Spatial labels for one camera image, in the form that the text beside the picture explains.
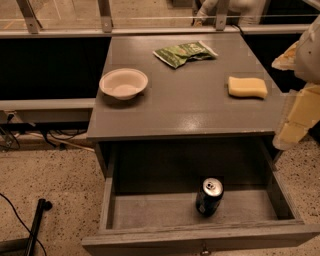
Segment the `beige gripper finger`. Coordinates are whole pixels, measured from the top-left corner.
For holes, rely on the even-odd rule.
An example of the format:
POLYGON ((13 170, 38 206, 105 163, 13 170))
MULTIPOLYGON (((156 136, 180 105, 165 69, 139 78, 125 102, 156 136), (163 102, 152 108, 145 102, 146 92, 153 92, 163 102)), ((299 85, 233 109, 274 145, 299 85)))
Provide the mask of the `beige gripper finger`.
POLYGON ((286 71, 295 68, 297 42, 293 43, 283 54, 277 57, 271 64, 272 68, 286 71))
POLYGON ((279 150, 290 149, 319 121, 320 86, 307 83, 299 92, 291 91, 287 95, 273 145, 279 150))

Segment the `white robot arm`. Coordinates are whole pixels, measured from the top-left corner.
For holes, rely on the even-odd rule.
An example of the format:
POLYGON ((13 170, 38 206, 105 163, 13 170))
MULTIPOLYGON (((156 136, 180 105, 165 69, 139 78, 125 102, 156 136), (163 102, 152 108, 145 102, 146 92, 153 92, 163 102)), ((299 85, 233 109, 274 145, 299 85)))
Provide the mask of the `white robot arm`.
POLYGON ((279 70, 293 70, 306 85, 290 92, 285 101, 273 145, 288 150, 296 145, 320 121, 320 17, 300 39, 272 62, 279 70))

